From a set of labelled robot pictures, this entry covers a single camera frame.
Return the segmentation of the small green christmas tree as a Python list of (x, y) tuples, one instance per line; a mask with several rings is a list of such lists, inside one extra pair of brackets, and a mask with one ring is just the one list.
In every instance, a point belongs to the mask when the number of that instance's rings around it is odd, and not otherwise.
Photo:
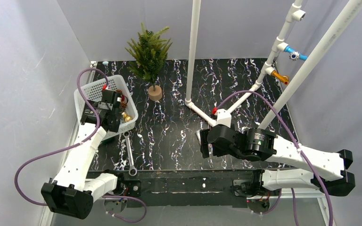
[(140, 27), (138, 39), (131, 38), (125, 48), (134, 58), (134, 61), (129, 63), (128, 69), (133, 75), (150, 84), (147, 90), (149, 99), (159, 101), (163, 97), (163, 91), (156, 83), (159, 73), (167, 61), (168, 50), (173, 44), (170, 38), (162, 38), (169, 27), (166, 26), (158, 32), (148, 30), (144, 23), (140, 23)]

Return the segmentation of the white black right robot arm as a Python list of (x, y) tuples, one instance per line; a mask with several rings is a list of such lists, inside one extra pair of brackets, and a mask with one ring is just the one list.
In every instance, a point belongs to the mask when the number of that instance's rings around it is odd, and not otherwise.
[(295, 146), (268, 130), (252, 128), (239, 132), (221, 124), (198, 131), (197, 138), (203, 158), (231, 155), (241, 160), (279, 162), (293, 167), (257, 170), (250, 182), (234, 186), (237, 192), (249, 196), (283, 188), (309, 188), (344, 197), (356, 186), (355, 175), (347, 171), (353, 163), (353, 154), (346, 149), (323, 152)]

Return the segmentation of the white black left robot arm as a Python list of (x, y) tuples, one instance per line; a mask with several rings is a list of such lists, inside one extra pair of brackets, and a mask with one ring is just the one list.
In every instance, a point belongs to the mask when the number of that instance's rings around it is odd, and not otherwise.
[(120, 93), (105, 89), (102, 99), (91, 101), (100, 118), (100, 127), (90, 140), (72, 149), (59, 173), (44, 183), (41, 194), (54, 212), (85, 219), (96, 200), (121, 188), (118, 176), (104, 171), (97, 178), (86, 182), (86, 177), (98, 146), (109, 131), (117, 132), (120, 125)]

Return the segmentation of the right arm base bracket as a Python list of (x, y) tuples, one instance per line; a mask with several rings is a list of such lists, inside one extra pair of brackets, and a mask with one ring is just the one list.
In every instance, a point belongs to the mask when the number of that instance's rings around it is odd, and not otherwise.
[(240, 179), (233, 180), (231, 188), (236, 197), (246, 198), (247, 206), (253, 213), (264, 214), (269, 210), (270, 191)]

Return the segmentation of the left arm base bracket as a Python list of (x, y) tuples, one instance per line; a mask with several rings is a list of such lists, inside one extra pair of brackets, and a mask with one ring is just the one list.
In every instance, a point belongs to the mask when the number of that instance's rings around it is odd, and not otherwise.
[[(124, 173), (117, 170), (105, 170), (105, 173), (112, 173), (117, 176), (117, 185), (113, 191), (109, 191), (107, 196), (128, 196), (130, 192), (130, 187), (134, 190), (134, 185), (130, 186), (130, 182), (123, 182)], [(117, 199), (107, 199), (104, 201), (104, 207), (106, 210), (113, 213), (121, 213), (127, 207), (127, 199), (117, 198)]]

